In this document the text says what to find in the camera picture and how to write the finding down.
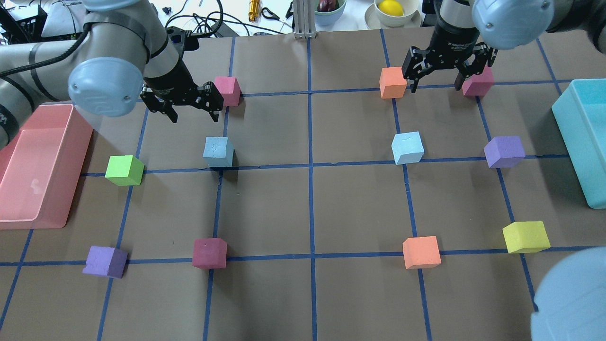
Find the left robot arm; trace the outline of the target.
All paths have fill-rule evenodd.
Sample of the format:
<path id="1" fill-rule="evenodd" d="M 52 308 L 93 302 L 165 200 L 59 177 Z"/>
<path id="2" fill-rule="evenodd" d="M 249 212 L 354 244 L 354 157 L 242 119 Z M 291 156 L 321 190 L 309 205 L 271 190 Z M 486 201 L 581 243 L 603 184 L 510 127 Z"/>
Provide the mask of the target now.
<path id="1" fill-rule="evenodd" d="M 43 103 L 71 101 L 86 112 L 121 117 L 139 99 L 175 123 L 175 106 L 205 110 L 214 122 L 224 99 L 213 82 L 197 85 L 147 0 L 85 0 L 83 32 L 74 41 L 1 48 L 1 146 Z"/>

